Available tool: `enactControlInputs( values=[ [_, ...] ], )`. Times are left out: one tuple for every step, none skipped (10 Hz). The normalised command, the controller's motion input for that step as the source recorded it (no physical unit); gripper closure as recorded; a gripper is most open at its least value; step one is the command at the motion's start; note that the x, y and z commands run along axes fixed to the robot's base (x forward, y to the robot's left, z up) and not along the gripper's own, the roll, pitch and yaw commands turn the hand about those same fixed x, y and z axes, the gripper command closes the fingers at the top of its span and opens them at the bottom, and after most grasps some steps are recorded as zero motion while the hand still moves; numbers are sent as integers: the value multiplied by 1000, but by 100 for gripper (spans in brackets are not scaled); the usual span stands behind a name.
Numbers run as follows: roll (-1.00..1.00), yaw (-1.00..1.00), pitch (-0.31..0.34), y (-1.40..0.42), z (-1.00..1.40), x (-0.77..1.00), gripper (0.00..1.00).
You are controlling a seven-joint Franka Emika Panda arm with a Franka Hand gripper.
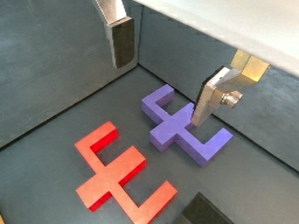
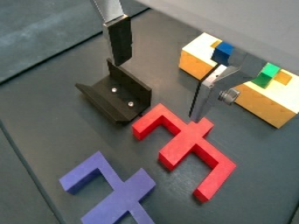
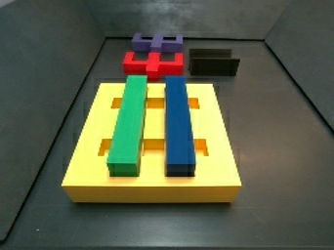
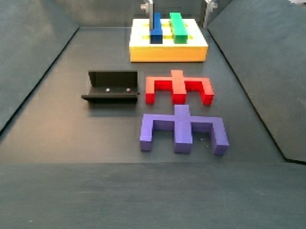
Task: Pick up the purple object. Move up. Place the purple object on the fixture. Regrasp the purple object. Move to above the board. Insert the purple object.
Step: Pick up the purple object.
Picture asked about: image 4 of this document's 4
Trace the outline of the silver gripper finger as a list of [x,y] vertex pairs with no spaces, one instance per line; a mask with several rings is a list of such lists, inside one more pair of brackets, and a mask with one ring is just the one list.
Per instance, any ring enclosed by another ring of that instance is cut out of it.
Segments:
[[204,18],[204,28],[208,28],[210,22],[210,15],[213,11],[218,8],[218,3],[216,0],[205,0],[206,8],[205,8],[205,18]]
[[149,14],[150,29],[154,29],[154,0],[143,0],[142,9]]

